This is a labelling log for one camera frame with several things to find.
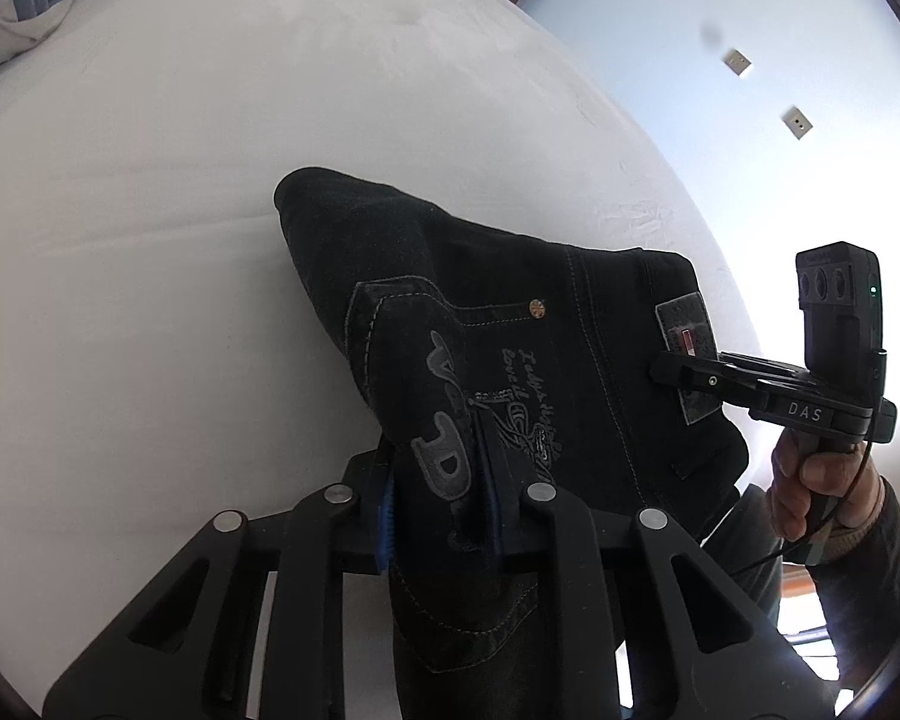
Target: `wall outlet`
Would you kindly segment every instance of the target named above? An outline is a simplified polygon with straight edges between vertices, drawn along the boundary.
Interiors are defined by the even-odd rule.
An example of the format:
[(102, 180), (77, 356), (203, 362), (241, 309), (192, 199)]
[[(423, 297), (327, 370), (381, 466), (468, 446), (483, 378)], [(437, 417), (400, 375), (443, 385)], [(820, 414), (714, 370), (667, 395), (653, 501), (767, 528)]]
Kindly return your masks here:
[(789, 127), (790, 132), (794, 133), (794, 137), (796, 137), (797, 140), (813, 129), (813, 124), (810, 124), (810, 119), (807, 119), (797, 107), (791, 108), (783, 115), (783, 124), (786, 124), (787, 127)]
[(751, 69), (754, 63), (734, 49), (724, 57), (724, 64), (734, 71), (737, 76), (742, 76), (747, 70)]

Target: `stitching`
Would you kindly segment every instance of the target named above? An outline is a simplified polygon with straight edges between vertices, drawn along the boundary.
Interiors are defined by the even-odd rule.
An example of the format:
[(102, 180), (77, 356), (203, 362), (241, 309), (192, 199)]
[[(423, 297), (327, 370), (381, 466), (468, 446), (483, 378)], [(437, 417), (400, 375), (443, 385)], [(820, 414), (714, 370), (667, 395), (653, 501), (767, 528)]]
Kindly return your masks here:
[[(415, 278), (418, 281), (425, 281), (427, 284), (429, 284), (431, 287), (433, 287), (434, 290), (436, 290), (437, 292), (440, 291), (440, 288), (436, 284), (434, 284), (434, 282), (432, 282), (429, 278), (427, 278), (426, 276), (418, 276), (415, 274), (407, 274), (404, 276), (394, 276), (393, 278), (378, 278), (375, 281), (361, 281), (361, 282), (357, 283), (357, 286), (359, 287), (362, 284), (365, 284), (368, 286), (377, 285), (377, 284), (389, 284), (391, 282), (402, 281), (403, 279), (408, 279), (408, 278)], [(415, 293), (415, 294), (416, 295), (429, 295), (429, 293)], [(460, 309), (461, 311), (480, 311), (480, 309), (485, 309), (485, 308), (501, 308), (502, 306), (508, 307), (508, 306), (522, 306), (523, 305), (523, 303), (496, 303), (496, 304), (490, 305), (490, 306), (457, 306), (457, 305), (454, 305), (453, 303), (451, 303), (446, 298), (444, 298), (442, 300), (442, 302), (445, 303), (446, 305), (450, 306), (450, 308), (457, 308), (457, 309)]]
[[(446, 301), (438, 300), (434, 298), (434, 295), (430, 293), (407, 293), (406, 295), (384, 295), (377, 301), (376, 307), (373, 309), (373, 317), (370, 319), (370, 328), (367, 329), (367, 343), (364, 344), (364, 390), (367, 391), (367, 400), (372, 400), (370, 397), (370, 342), (373, 340), (373, 327), (377, 322), (377, 314), (380, 313), (380, 308), (386, 302), (386, 300), (390, 300), (391, 298), (429, 298), (430, 300), (434, 300), (439, 305), (444, 307), (449, 306), (450, 308), (457, 308), (462, 311), (466, 311), (466, 308), (461, 306), (455, 306), (452, 303), (447, 303)], [(478, 308), (487, 309), (487, 308), (501, 308), (501, 306), (479, 306)], [(514, 319), (495, 319), (493, 322), (461, 322), (456, 317), (450, 317), (457, 324), (462, 325), (463, 327), (486, 327), (490, 324), (506, 324), (507, 322), (523, 322), (525, 319), (532, 319), (529, 314), (525, 317), (515, 317)]]
[(397, 579), (399, 579), (400, 584), (402, 584), (403, 586), (403, 589), (407, 591), (407, 595), (410, 596), (410, 600), (413, 601), (413, 605), (420, 611), (420, 613), (423, 613), (424, 616), (427, 617), (427, 619), (429, 619), (434, 624), (439, 625), (439, 627), (445, 628), (447, 631), (453, 631), (455, 634), (468, 635), (468, 637), (488, 637), (494, 632), (499, 631), (502, 627), (504, 627), (504, 625), (506, 625), (506, 623), (509, 622), (511, 617), (514, 616), (516, 608), (520, 605), (520, 602), (523, 601), (524, 598), (526, 598), (532, 591), (536, 589), (536, 582), (534, 582), (528, 587), (528, 589), (524, 590), (523, 593), (521, 593), (520, 597), (517, 598), (516, 601), (514, 601), (514, 603), (511, 605), (511, 609), (506, 613), (506, 616), (499, 623), (493, 626), (493, 628), (488, 628), (486, 631), (468, 631), (463, 628), (454, 628), (452, 625), (449, 625), (445, 622), (440, 622), (439, 620), (437, 620), (437, 618), (434, 617), (434, 615), (425, 610), (425, 608), (420, 605), (420, 601), (416, 600), (415, 595), (413, 595), (413, 591), (410, 590), (407, 581), (403, 578), (403, 574), (400, 573), (400, 569), (395, 565), (394, 575)]
[(343, 353), (346, 357), (350, 357), (350, 314), (353, 313), (353, 304), (357, 302), (357, 292), (360, 292), (361, 285), (364, 282), (358, 281), (353, 285), (353, 292), (350, 293), (350, 303), (346, 305), (346, 315), (343, 317)]
[[(586, 267), (584, 267), (581, 272), (583, 273), (583, 281), (586, 282), (586, 294), (587, 294), (587, 297), (590, 299), (590, 310), (592, 313), (592, 311), (593, 311), (593, 293), (591, 292), (591, 289), (590, 289), (590, 276), (586, 272)], [(600, 333), (596, 332), (596, 330), (594, 331), (594, 336), (597, 338), (597, 346), (600, 346), (600, 351), (601, 351), (602, 357), (604, 357), (604, 363), (607, 365), (607, 376), (610, 377), (610, 379), (612, 379), (613, 372), (610, 368), (610, 360), (607, 360), (607, 350), (604, 348), (604, 342), (602, 341), (602, 339), (600, 337)], [(624, 431), (621, 428), (620, 423), (617, 421), (617, 416), (615, 415), (615, 413), (613, 413), (613, 423), (617, 426), (617, 431), (619, 431), (619, 433), (620, 433), (620, 443), (621, 443), (621, 446), (624, 448), (624, 456), (626, 457), (626, 462), (631, 467), (632, 474), (634, 474), (634, 486), (636, 487), (636, 494), (640, 496), (640, 502), (643, 504), (646, 504), (647, 499), (643, 497), (643, 490), (640, 490), (640, 482), (636, 478), (636, 468), (634, 467), (634, 462), (632, 461), (631, 455), (629, 454), (629, 449), (626, 448), (626, 435), (624, 434)]]
[(626, 464), (631, 470), (631, 475), (634, 476), (634, 488), (636, 488), (636, 494), (640, 496), (640, 501), (646, 504), (647, 499), (643, 497), (643, 491), (640, 490), (640, 482), (636, 478), (634, 461), (631, 459), (631, 456), (629, 456), (629, 450), (626, 449), (626, 440), (624, 439), (624, 433), (620, 429), (620, 422), (617, 419), (617, 415), (613, 410), (612, 405), (610, 405), (610, 393), (607, 391), (607, 383), (604, 381), (604, 377), (600, 372), (600, 364), (597, 362), (597, 354), (593, 350), (593, 344), (590, 343), (590, 336), (586, 332), (586, 324), (583, 323), (583, 309), (581, 309), (580, 297), (577, 295), (577, 279), (574, 273), (573, 260), (570, 258), (570, 251), (567, 250), (567, 248), (564, 248), (563, 253), (566, 255), (567, 266), (569, 266), (570, 268), (570, 283), (573, 287), (573, 300), (577, 303), (577, 316), (580, 318), (581, 329), (583, 329), (583, 338), (586, 340), (586, 347), (590, 350), (590, 357), (593, 359), (594, 367), (596, 367), (597, 378), (600, 379), (600, 388), (604, 391), (604, 401), (607, 404), (607, 410), (610, 411), (610, 416), (613, 418), (613, 424), (616, 426), (617, 433), (620, 435), (620, 445), (624, 448), (624, 457), (626, 457)]
[(643, 266), (643, 274), (647, 277), (647, 286), (650, 288), (650, 300), (653, 300), (653, 304), (656, 305), (655, 289), (653, 288), (653, 274), (650, 273), (650, 263), (647, 262), (646, 257), (640, 258), (640, 264)]
[(493, 659), (504, 648), (506, 642), (511, 640), (511, 637), (517, 632), (520, 626), (523, 625), (524, 620), (526, 620), (527, 617), (529, 617), (536, 610), (537, 606), (538, 604), (534, 603), (530, 608), (528, 608), (527, 613), (524, 614), (519, 620), (517, 620), (514, 628), (508, 634), (506, 634), (503, 640), (496, 647), (493, 648), (493, 652), (491, 652), (489, 655), (480, 658), (478, 661), (473, 661), (472, 664), (454, 666), (453, 668), (434, 668), (433, 666), (430, 666), (428, 662), (423, 659), (423, 656), (421, 656), (418, 651), (416, 651), (415, 646), (408, 642), (407, 637), (404, 635), (404, 632), (400, 630), (400, 624), (396, 620), (394, 620), (394, 629), (399, 633), (400, 638), (402, 638), (403, 640), (403, 643), (407, 645), (407, 649), (410, 650), (410, 654), (412, 654), (415, 659), (420, 661), (420, 665), (422, 665), (427, 671), (429, 671), (431, 674), (452, 674), (455, 671), (466, 671), (466, 669), (468, 668), (473, 668), (474, 666), (485, 664), (487, 661)]

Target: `white wall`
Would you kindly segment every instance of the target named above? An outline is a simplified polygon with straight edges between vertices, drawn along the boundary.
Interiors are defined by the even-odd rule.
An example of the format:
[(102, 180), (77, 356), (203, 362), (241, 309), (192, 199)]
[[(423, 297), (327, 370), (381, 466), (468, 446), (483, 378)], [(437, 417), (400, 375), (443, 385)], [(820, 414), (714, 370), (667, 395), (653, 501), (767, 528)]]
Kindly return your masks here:
[[(521, 6), (673, 165), (727, 255), (767, 356), (802, 360), (797, 251), (841, 239), (876, 251), (887, 394), (900, 406), (900, 24), (886, 2)], [(754, 62), (742, 79), (722, 64), (731, 47)], [(780, 121), (791, 105), (814, 125), (799, 142)], [(900, 488), (900, 420), (898, 438), (875, 456)]]

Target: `human hand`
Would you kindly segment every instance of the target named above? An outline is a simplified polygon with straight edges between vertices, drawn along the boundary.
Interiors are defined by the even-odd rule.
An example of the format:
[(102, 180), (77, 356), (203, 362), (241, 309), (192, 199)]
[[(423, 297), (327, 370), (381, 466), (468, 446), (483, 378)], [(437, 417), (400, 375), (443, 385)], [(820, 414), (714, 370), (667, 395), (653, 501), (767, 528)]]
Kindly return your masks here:
[[(767, 490), (770, 520), (778, 536), (787, 541), (803, 536), (807, 530), (810, 493), (842, 497), (857, 474), (863, 454), (864, 445), (858, 443), (848, 454), (811, 455), (797, 474), (800, 465), (797, 436), (790, 429), (784, 430), (773, 450), (773, 485)], [(850, 498), (837, 512), (837, 522), (845, 528), (863, 525), (879, 503), (882, 485), (871, 458)]]

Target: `bed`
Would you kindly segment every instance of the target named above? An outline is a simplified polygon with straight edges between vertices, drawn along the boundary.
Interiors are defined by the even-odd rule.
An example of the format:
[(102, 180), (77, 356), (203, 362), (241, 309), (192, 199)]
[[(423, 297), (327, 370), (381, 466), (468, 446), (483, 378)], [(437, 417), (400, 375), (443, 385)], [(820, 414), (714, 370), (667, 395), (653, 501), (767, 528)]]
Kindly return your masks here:
[[(31, 704), (216, 512), (375, 445), (272, 205), (306, 165), (682, 252), (720, 346), (758, 352), (672, 170), (505, 0), (76, 0), (0, 67), (0, 669)], [(346, 597), (348, 702), (398, 717), (385, 583)]]

